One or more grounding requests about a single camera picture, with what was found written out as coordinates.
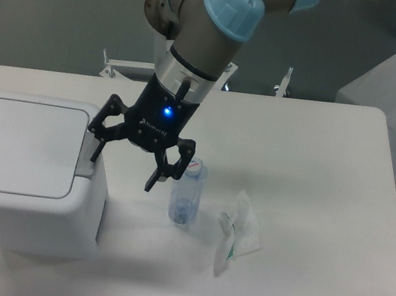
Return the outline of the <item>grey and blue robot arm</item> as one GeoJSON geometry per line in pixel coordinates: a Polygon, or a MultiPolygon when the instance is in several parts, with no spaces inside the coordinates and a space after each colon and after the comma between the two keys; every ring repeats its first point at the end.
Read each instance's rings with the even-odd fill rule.
{"type": "Polygon", "coordinates": [[[180,179],[196,143],[180,132],[214,88],[267,12],[295,13],[320,0],[165,0],[178,34],[132,106],[113,94],[88,126],[105,146],[127,139],[152,153],[156,170],[145,184],[180,179]]]}

